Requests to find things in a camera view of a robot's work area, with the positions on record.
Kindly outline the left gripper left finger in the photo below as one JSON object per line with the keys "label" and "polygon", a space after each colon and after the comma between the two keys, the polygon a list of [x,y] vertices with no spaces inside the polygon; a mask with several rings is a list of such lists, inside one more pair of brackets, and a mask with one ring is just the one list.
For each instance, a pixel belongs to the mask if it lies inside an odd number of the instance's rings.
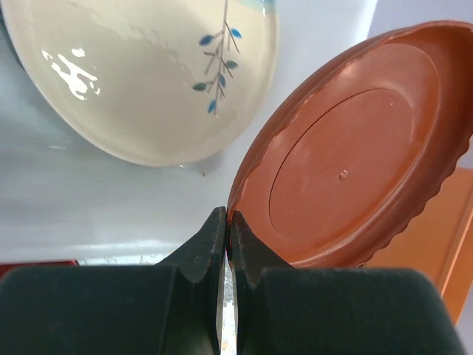
{"label": "left gripper left finger", "polygon": [[153,266],[23,266],[1,279],[3,354],[218,354],[226,213]]}

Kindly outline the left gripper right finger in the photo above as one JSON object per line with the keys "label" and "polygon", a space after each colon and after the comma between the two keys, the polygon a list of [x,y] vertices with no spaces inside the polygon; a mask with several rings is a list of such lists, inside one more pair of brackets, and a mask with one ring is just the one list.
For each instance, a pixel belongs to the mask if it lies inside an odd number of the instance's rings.
{"label": "left gripper right finger", "polygon": [[462,354],[433,284],[405,268],[294,268],[230,222],[238,354]]}

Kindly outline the red brown rimmed plate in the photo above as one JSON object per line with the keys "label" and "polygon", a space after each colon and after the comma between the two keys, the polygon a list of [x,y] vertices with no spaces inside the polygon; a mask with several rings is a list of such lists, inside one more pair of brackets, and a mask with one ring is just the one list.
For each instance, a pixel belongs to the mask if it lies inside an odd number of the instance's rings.
{"label": "red brown rimmed plate", "polygon": [[472,25],[357,44],[307,78],[244,157],[228,217],[295,267],[358,266],[440,191],[472,138]]}

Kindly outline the cream and blue plate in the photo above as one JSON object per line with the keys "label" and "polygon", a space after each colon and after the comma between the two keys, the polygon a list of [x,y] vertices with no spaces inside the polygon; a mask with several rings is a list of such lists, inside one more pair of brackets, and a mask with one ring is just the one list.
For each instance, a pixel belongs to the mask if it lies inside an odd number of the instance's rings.
{"label": "cream and blue plate", "polygon": [[3,1],[1,14],[60,117],[143,166],[225,148],[254,119],[276,68],[274,1]]}

